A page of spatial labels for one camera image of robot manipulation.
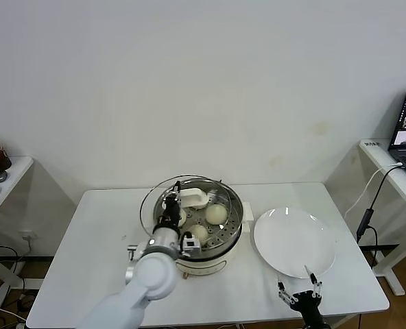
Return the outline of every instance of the white plate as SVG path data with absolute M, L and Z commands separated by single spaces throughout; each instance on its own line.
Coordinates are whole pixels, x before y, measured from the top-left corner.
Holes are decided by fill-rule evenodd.
M 320 276 L 334 263 L 331 232 L 303 210 L 277 208 L 267 211 L 256 221 L 253 236 L 264 260 L 288 276 L 308 278 L 305 265 Z

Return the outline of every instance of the white table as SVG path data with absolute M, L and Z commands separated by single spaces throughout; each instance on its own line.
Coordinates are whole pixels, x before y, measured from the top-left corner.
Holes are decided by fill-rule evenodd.
M 10 160 L 12 166 L 7 169 L 8 178 L 5 182 L 0 183 L 0 205 L 2 205 L 6 197 L 33 163 L 32 158 L 29 156 L 11 157 Z M 0 305 L 2 305 L 3 300 L 10 289 L 23 288 L 23 281 L 17 276 L 22 270 L 23 265 L 24 262 L 19 262 L 16 267 L 16 272 L 13 273 L 0 263 L 0 279 L 4 282 L 0 287 Z M 25 288 L 38 289 L 40 288 L 41 282 L 42 280 L 38 279 L 25 279 Z
M 336 240 L 333 267 L 324 282 L 325 316 L 377 312 L 389 302 L 338 209 L 321 183 L 237 185 L 258 218 L 269 208 L 303 208 L 323 220 Z M 139 205 L 147 189 L 84 194 L 27 318 L 28 328 L 74 328 L 103 297 L 124 287 L 127 244 L 147 239 Z M 143 326 L 184 326 L 297 319 L 277 296 L 276 277 L 241 235 L 236 258 L 221 272 L 179 281 L 147 308 Z M 283 277 L 291 292 L 311 289 L 308 280 Z
M 360 142 L 360 148 L 378 168 L 381 168 L 396 163 L 396 160 L 387 152 L 389 143 L 388 139 L 366 139 Z M 389 169 L 390 167 L 384 169 L 383 174 Z M 387 176 L 387 180 L 406 201 L 406 171 L 394 170 Z M 405 294 L 392 271 L 392 268 L 404 257 L 406 257 L 406 237 L 387 257 L 384 257 L 381 252 L 377 252 L 377 265 L 374 267 L 374 273 L 377 277 L 385 277 L 395 295 Z

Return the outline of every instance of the wall outlet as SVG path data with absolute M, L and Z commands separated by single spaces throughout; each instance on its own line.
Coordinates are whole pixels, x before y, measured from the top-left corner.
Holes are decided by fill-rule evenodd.
M 37 239 L 37 234 L 33 230 L 19 230 L 23 240 L 34 240 Z

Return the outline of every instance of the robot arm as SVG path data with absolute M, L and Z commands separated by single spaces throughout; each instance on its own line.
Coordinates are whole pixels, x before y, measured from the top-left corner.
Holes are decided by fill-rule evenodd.
M 78 329 L 138 328 L 150 301 L 168 296 L 178 281 L 174 260 L 161 252 L 143 256 L 122 292 L 103 299 Z
M 126 287 L 120 293 L 104 298 L 77 329 L 138 328 L 148 304 L 173 291 L 179 279 L 175 260 L 180 254 L 200 250 L 200 243 L 189 234 L 179 239 L 179 182 L 163 201 L 165 211 L 149 241 L 137 248 L 129 248 L 132 258 L 127 269 Z
M 284 284 L 278 280 L 279 297 L 292 309 L 298 311 L 305 322 L 304 329 L 331 329 L 324 322 L 323 316 L 319 312 L 319 305 L 322 301 L 320 292 L 322 290 L 322 282 L 316 279 L 313 272 L 306 266 L 305 270 L 313 284 L 313 290 L 303 291 L 290 295 L 284 287 Z

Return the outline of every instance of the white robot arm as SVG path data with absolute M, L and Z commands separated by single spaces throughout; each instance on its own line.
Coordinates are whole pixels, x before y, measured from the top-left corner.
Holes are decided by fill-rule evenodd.
M 142 257 L 124 290 L 96 305 L 78 329 L 138 328 L 150 301 L 168 296 L 178 277 L 176 264 L 170 256 L 153 252 Z
M 179 255 L 200 251 L 198 239 L 190 233 L 185 232 L 180 238 L 180 182 L 163 201 L 165 211 L 149 241 L 137 248 L 129 247 L 132 257 L 126 287 L 122 292 L 104 298 L 77 329 L 138 328 L 148 304 L 167 297 L 176 286 L 179 274 L 175 260 Z

